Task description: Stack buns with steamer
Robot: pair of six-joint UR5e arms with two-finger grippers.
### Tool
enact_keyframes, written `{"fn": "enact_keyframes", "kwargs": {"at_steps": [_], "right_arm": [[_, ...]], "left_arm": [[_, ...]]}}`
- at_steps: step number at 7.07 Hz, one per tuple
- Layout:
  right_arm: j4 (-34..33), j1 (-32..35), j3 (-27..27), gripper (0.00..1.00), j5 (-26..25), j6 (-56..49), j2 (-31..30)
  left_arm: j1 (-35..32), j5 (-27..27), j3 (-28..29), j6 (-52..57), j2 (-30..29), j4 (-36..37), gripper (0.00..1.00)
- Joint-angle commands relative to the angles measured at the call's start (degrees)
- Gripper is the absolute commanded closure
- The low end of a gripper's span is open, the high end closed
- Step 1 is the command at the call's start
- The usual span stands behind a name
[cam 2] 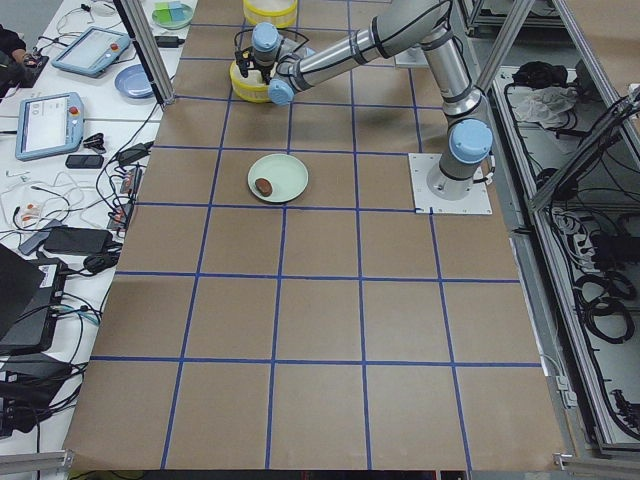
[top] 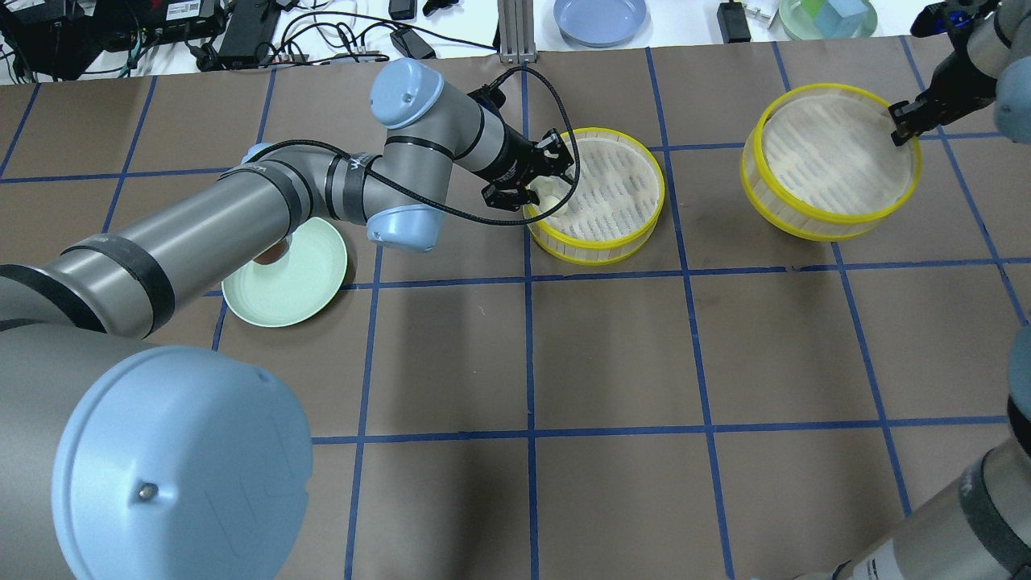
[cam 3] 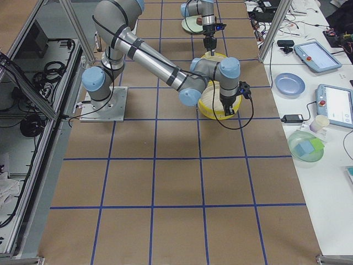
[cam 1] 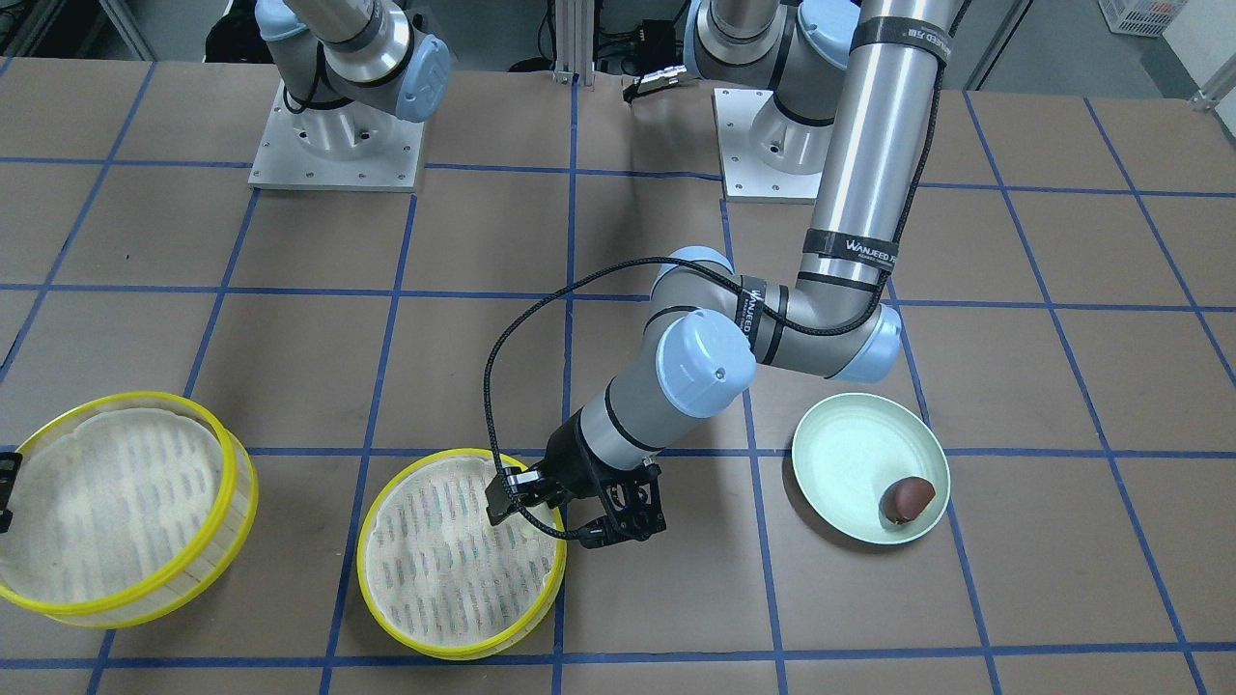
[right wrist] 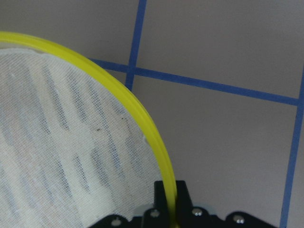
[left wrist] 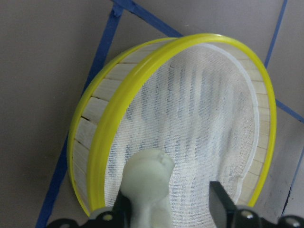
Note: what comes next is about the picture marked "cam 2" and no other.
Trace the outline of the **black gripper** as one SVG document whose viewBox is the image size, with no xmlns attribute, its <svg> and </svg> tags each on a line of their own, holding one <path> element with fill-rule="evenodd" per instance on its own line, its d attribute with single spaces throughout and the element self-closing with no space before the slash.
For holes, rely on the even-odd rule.
<svg viewBox="0 0 640 480">
<path fill-rule="evenodd" d="M 250 71 L 257 71 L 262 84 L 270 83 L 270 66 L 258 61 L 258 58 L 253 53 L 252 47 L 236 49 L 234 55 L 235 63 L 243 78 L 248 79 Z"/>
</svg>

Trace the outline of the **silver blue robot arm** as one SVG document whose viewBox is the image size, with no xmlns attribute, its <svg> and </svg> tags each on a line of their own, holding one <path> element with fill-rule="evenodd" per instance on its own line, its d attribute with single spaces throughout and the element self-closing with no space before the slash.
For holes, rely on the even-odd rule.
<svg viewBox="0 0 640 480">
<path fill-rule="evenodd" d="M 378 58 L 401 68 L 426 66 L 442 98 L 448 122 L 447 147 L 436 168 L 450 182 L 471 183 L 491 151 L 487 99 L 471 78 L 461 43 L 451 28 L 450 1 L 394 1 L 367 28 L 315 52 L 305 40 L 285 37 L 269 22 L 256 24 L 247 47 L 236 47 L 230 78 L 235 93 L 249 100 L 289 105 L 296 94 Z"/>
</svg>

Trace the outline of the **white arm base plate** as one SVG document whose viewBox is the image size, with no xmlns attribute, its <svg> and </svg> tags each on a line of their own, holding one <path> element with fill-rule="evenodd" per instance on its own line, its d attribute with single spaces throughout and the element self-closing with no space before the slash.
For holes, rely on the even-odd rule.
<svg viewBox="0 0 640 480">
<path fill-rule="evenodd" d="M 409 153 L 409 171 L 418 214 L 491 215 L 492 207 L 482 168 L 470 179 L 458 181 L 440 170 L 440 154 Z"/>
</svg>

